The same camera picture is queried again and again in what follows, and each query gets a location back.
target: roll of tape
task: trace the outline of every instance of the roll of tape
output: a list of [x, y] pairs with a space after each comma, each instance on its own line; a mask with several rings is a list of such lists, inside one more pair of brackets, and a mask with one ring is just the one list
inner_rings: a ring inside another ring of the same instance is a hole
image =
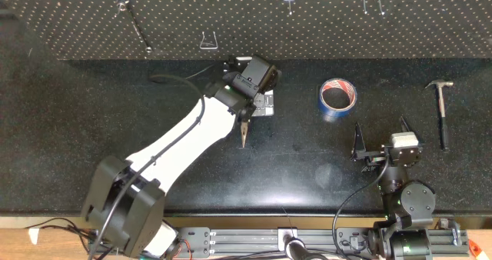
[[[334, 108], [330, 106], [330, 102], [326, 102], [324, 100], [323, 92], [327, 91], [330, 88], [339, 88], [348, 95], [349, 104], [347, 107]], [[355, 91], [355, 87], [347, 80], [343, 80], [341, 78], [333, 78], [323, 83], [320, 88], [320, 93], [318, 97], [319, 107], [323, 114], [327, 117], [338, 118], [345, 116], [354, 107], [356, 101], [357, 92]]]

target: orange object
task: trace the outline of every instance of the orange object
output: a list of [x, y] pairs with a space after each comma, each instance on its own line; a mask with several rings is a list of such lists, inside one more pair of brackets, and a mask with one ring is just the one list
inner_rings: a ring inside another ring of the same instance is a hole
[[471, 254], [476, 258], [476, 260], [489, 260], [482, 248], [470, 239], [468, 239], [468, 247], [470, 247]]

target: robotic arm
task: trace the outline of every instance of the robotic arm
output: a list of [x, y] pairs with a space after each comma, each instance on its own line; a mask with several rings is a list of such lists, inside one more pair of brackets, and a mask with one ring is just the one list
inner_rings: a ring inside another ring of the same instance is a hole
[[224, 72], [221, 80], [205, 88], [200, 123], [161, 157], [154, 159], [195, 122], [201, 112], [200, 101], [174, 128], [125, 162], [109, 156], [98, 165], [82, 216], [101, 228], [123, 186], [150, 159], [155, 161], [128, 188], [106, 228], [105, 238], [120, 252], [130, 257], [138, 257], [143, 251], [161, 256], [176, 241], [177, 232], [162, 222], [165, 194], [205, 149], [229, 134], [236, 122], [241, 123], [244, 144], [250, 117], [257, 108], [255, 97], [272, 90], [280, 74], [257, 56], [230, 58], [224, 63]]

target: wooden surface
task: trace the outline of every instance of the wooden surface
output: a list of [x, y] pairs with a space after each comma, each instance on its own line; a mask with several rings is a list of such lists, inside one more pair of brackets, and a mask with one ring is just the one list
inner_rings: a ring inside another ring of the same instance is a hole
[[[468, 236], [486, 253], [492, 255], [492, 230], [469, 230]], [[0, 260], [85, 260], [87, 255], [77, 235], [56, 229], [42, 229], [38, 244], [33, 245], [27, 229], [0, 229]], [[108, 256], [108, 260], [125, 260], [124, 256]], [[450, 258], [452, 260], [474, 259]]]

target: hammer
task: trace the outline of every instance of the hammer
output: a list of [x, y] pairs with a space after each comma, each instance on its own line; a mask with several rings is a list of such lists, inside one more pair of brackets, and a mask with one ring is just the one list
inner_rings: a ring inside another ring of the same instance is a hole
[[434, 80], [425, 88], [436, 85], [437, 92], [439, 93], [439, 112], [440, 112], [440, 146], [443, 151], [449, 151], [449, 138], [447, 135], [447, 125], [446, 125], [446, 113], [444, 111], [444, 99], [443, 99], [443, 87], [451, 87], [453, 82], [446, 82], [442, 79]]

